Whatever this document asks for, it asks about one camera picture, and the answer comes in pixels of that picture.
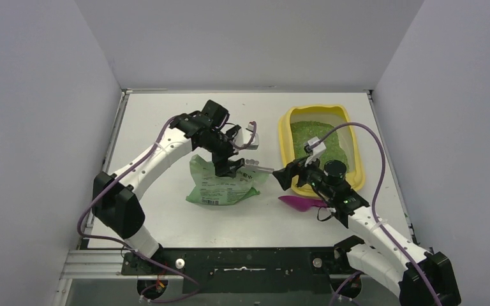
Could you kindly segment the white bag sealing clip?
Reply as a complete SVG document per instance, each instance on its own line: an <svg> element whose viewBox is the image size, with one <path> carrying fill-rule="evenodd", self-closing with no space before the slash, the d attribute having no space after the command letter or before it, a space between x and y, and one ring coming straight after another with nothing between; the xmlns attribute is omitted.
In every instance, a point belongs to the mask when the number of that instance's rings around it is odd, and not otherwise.
<svg viewBox="0 0 490 306"><path fill-rule="evenodd" d="M238 170L243 173L266 173L272 174L275 169L260 165L260 162L255 159L238 159Z"/></svg>

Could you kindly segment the magenta plastic scoop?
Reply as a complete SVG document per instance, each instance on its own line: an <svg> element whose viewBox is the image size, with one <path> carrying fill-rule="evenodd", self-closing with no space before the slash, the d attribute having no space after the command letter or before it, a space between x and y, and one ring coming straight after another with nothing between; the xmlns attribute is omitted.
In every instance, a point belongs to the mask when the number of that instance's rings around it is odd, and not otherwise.
<svg viewBox="0 0 490 306"><path fill-rule="evenodd" d="M279 196L278 199L299 212L306 212L311 208L326 208L327 205L319 199L301 198L298 196Z"/></svg>

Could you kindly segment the green cat litter bag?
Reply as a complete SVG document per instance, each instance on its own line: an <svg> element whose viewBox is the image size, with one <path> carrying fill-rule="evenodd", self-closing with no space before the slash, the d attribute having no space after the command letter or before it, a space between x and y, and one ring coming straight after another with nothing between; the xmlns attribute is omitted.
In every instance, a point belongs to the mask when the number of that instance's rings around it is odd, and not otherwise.
<svg viewBox="0 0 490 306"><path fill-rule="evenodd" d="M268 179L268 174L243 168L236 177L217 177L214 165L199 155L189 161L189 171L195 183L186 201L202 205L227 206L260 194L258 190Z"/></svg>

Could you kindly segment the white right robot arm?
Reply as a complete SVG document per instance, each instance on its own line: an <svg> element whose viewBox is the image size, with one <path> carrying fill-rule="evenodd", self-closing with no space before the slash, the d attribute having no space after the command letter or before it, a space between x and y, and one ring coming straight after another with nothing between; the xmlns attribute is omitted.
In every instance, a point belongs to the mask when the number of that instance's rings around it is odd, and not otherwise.
<svg viewBox="0 0 490 306"><path fill-rule="evenodd" d="M353 235L334 246L333 263L341 272L359 270L398 297L401 305L460 305L461 295L452 264L396 231L345 180L346 166L332 160L319 167L296 159L272 174L282 189L305 184L327 205L331 215Z"/></svg>

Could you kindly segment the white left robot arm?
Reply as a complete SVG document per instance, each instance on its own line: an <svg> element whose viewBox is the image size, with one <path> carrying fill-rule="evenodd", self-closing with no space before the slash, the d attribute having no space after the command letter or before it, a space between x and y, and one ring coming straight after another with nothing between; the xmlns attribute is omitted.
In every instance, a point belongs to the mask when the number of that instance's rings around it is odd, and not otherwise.
<svg viewBox="0 0 490 306"><path fill-rule="evenodd" d="M170 167L195 149L211 153L215 174L234 178L244 159L233 160L242 144L243 128L228 123L229 111L213 100L201 110L182 113L164 123L155 142L128 165L99 173L93 184L91 212L116 235L115 242L139 252L147 273L163 267L161 244L145 226L140 199Z"/></svg>

